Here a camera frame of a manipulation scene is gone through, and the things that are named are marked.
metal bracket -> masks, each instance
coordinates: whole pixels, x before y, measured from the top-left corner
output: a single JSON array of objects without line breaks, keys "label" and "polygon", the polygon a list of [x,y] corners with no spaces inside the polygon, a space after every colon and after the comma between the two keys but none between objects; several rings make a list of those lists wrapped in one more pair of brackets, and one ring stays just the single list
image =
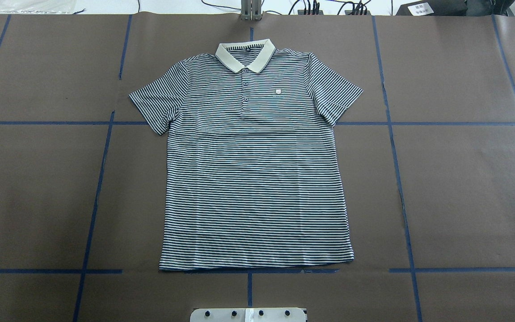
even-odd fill
[{"label": "metal bracket", "polygon": [[245,21],[262,20],[262,1],[241,0],[241,19]]},{"label": "metal bracket", "polygon": [[301,308],[195,309],[190,322],[307,322]]}]

button placket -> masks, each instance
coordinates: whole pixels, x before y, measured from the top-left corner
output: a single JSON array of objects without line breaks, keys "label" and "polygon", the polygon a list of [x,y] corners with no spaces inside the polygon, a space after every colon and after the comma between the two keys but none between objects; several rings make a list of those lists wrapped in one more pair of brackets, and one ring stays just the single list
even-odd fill
[{"label": "button placket", "polygon": [[241,103],[245,104],[249,101],[248,98],[248,69],[244,68],[241,72]]}]

black cable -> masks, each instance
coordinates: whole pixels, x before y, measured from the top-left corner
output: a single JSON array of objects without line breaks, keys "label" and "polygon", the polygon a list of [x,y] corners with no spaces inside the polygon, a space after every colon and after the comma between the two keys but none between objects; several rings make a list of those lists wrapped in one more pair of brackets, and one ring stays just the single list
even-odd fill
[{"label": "black cable", "polygon": [[299,1],[301,1],[301,0],[296,0],[296,1],[294,2],[294,5],[293,5],[293,6],[291,6],[291,9],[290,9],[290,12],[288,13],[288,15],[290,15],[290,14],[291,14],[291,12],[293,11],[293,8],[295,8],[295,4],[297,4]]},{"label": "black cable", "polygon": [[341,5],[341,8],[339,8],[339,11],[337,12],[337,16],[339,16],[339,14],[341,13],[341,10],[343,9],[343,7],[345,7],[346,4],[352,4],[353,5],[353,10],[355,10],[355,4],[354,2],[352,1],[346,1],[346,2],[343,2],[343,4]]},{"label": "black cable", "polygon": [[233,10],[241,10],[241,8],[233,8],[233,7],[228,7],[228,6],[218,6],[217,4],[209,4],[207,2],[204,2],[204,0],[200,0],[203,4],[206,4],[206,6],[211,6],[211,7],[217,7],[217,8],[228,8],[228,9],[233,9]]},{"label": "black cable", "polygon": [[355,7],[355,16],[359,16],[359,10],[362,10],[363,8],[363,2],[359,0],[359,4]]},{"label": "black cable", "polygon": [[502,6],[500,7],[500,14],[499,16],[503,16],[502,15],[502,11],[504,10],[504,0],[502,0]]}]

white collar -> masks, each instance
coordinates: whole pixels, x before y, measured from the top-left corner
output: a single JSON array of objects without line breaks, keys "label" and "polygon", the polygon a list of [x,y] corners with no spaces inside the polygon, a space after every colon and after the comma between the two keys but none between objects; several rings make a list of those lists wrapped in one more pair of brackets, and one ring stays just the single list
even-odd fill
[{"label": "white collar", "polygon": [[[232,54],[230,54],[227,51],[227,48],[229,47],[249,47],[251,45],[262,45],[263,48],[262,51],[260,51],[259,55],[256,57],[256,59],[249,65],[244,66],[242,63],[237,61]],[[248,68],[251,71],[255,73],[259,73],[263,71],[263,69],[266,67],[267,63],[269,63],[270,58],[274,54],[275,46],[269,39],[264,40],[256,40],[256,41],[249,41],[249,42],[233,42],[233,43],[221,43],[218,46],[218,49],[216,51],[216,57],[218,60],[220,60],[221,63],[224,64],[228,69],[233,71],[234,73],[237,73],[241,71],[243,68]]]}]

navy and white stripes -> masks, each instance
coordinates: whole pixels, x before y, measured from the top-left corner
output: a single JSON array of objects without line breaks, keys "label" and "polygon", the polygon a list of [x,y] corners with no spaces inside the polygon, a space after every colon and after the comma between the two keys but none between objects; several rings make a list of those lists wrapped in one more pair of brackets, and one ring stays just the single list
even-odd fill
[{"label": "navy and white stripes", "polygon": [[259,55],[267,46],[185,59],[130,94],[169,132],[160,269],[353,259],[333,125],[362,89],[311,53]]}]

